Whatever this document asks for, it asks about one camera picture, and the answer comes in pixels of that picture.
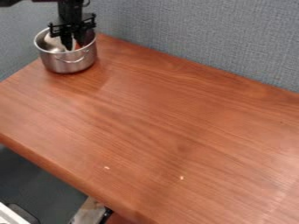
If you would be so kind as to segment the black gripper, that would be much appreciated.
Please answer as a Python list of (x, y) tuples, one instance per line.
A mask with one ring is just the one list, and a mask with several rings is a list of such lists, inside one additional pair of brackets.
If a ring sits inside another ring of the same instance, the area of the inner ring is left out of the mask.
[(72, 50), (72, 36), (78, 46), (85, 45), (88, 30), (96, 27), (96, 14), (86, 13), (84, 9), (89, 6), (89, 0), (56, 0), (58, 18), (50, 22), (50, 37), (60, 37), (60, 42), (66, 50)]

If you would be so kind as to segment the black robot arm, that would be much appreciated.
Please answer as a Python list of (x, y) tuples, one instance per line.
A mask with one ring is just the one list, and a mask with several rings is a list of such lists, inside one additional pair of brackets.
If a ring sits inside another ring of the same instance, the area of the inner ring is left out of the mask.
[(12, 7), (22, 1), (56, 4), (57, 17), (46, 24), (45, 33), (37, 34), (33, 41), (37, 49), (46, 53), (69, 53), (89, 45), (94, 35), (96, 14), (84, 9), (90, 0), (0, 0), (0, 7)]

